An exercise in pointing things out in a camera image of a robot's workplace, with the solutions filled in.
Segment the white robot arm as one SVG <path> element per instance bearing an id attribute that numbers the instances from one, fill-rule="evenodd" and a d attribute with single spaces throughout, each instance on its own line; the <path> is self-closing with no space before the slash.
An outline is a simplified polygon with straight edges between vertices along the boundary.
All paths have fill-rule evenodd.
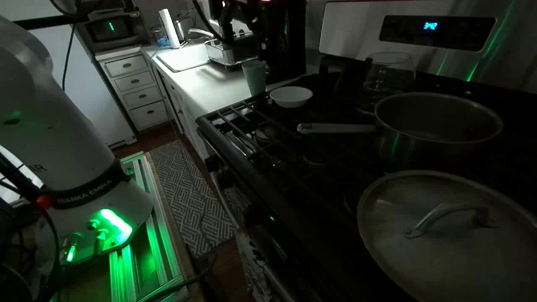
<path id="1" fill-rule="evenodd" d="M 65 266 L 120 250 L 152 199 L 122 169 L 52 75 L 35 35 L 0 18 L 1 174 L 40 213 L 36 285 L 1 268 L 1 302 L 45 302 Z"/>

